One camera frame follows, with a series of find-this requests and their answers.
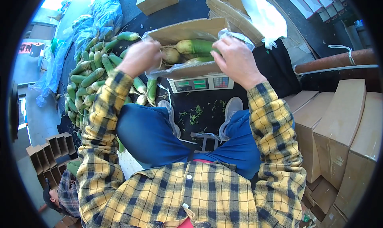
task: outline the person's left hand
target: person's left hand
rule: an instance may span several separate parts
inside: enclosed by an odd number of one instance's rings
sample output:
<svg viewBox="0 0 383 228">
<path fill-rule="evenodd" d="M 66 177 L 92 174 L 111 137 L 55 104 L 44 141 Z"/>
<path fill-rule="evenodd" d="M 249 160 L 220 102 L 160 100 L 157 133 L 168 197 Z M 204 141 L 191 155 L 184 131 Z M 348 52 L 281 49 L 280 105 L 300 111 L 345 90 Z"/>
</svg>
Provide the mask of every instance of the person's left hand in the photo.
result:
<svg viewBox="0 0 383 228">
<path fill-rule="evenodd" d="M 153 39 L 133 44 L 129 47 L 122 63 L 118 65 L 117 69 L 131 78 L 138 77 L 153 66 L 160 65 L 162 57 L 160 47 L 161 44 Z"/>
</svg>

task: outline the blue pants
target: blue pants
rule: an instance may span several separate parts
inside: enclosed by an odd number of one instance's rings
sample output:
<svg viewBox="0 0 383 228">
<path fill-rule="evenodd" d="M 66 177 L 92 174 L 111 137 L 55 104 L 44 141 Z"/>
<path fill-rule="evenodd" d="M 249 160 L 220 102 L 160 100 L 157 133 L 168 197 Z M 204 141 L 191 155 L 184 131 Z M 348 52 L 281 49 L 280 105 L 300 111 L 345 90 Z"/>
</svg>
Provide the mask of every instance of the blue pants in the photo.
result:
<svg viewBox="0 0 383 228">
<path fill-rule="evenodd" d="M 230 139 L 213 152 L 195 153 L 193 159 L 236 164 L 236 172 L 251 179 L 261 160 L 249 119 L 249 110 L 237 111 L 226 127 Z M 173 135 L 165 107 L 124 105 L 116 130 L 122 144 L 145 169 L 186 162 L 190 154 L 190 149 Z"/>
</svg>

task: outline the red cloth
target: red cloth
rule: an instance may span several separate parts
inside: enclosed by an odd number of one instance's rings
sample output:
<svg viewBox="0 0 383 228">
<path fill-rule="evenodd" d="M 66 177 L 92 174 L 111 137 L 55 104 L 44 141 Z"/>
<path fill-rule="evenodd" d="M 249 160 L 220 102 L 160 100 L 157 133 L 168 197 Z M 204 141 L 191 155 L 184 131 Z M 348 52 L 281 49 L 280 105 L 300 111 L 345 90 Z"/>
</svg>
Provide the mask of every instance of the red cloth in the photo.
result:
<svg viewBox="0 0 383 228">
<path fill-rule="evenodd" d="M 200 161 L 203 163 L 214 163 L 212 161 L 203 160 L 203 159 L 194 159 L 193 161 Z M 178 228 L 193 228 L 193 225 L 190 222 L 190 218 L 189 217 L 186 218 L 186 220 L 182 224 L 180 224 L 180 226 L 178 226 Z"/>
</svg>

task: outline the black cap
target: black cap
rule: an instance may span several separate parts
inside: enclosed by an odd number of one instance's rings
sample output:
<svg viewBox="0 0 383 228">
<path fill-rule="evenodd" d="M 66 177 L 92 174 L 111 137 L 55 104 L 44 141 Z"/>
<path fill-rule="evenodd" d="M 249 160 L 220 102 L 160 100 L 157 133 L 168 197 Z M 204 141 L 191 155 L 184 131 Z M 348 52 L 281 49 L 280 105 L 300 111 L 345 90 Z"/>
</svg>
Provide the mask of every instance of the black cap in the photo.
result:
<svg viewBox="0 0 383 228">
<path fill-rule="evenodd" d="M 42 192 L 42 196 L 43 196 L 44 201 L 45 201 L 45 203 L 47 204 L 47 206 L 48 206 L 50 209 L 56 210 L 56 209 L 57 209 L 56 204 L 53 203 L 53 202 L 50 200 L 50 194 L 49 194 L 49 191 L 50 191 L 50 183 L 49 183 L 48 178 L 45 178 L 45 181 L 46 181 L 46 183 L 47 183 L 47 186 L 44 188 L 44 191 Z"/>
</svg>

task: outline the hand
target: hand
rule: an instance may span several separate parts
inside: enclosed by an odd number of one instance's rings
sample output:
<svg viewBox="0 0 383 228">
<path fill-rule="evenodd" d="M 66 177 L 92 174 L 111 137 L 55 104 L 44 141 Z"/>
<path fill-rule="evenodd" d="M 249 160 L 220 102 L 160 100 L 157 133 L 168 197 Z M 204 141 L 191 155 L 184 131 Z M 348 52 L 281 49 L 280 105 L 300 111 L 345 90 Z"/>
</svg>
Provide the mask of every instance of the hand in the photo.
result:
<svg viewBox="0 0 383 228">
<path fill-rule="evenodd" d="M 222 54 L 221 56 L 216 51 L 211 51 L 221 71 L 247 91 L 267 81 L 259 72 L 253 53 L 240 40 L 225 37 L 213 43 L 213 48 Z"/>
<path fill-rule="evenodd" d="M 160 65 L 162 56 L 160 47 L 161 44 L 153 39 L 133 44 L 129 47 L 122 63 L 118 65 L 117 69 L 131 78 L 138 77 L 153 66 Z"/>
</svg>

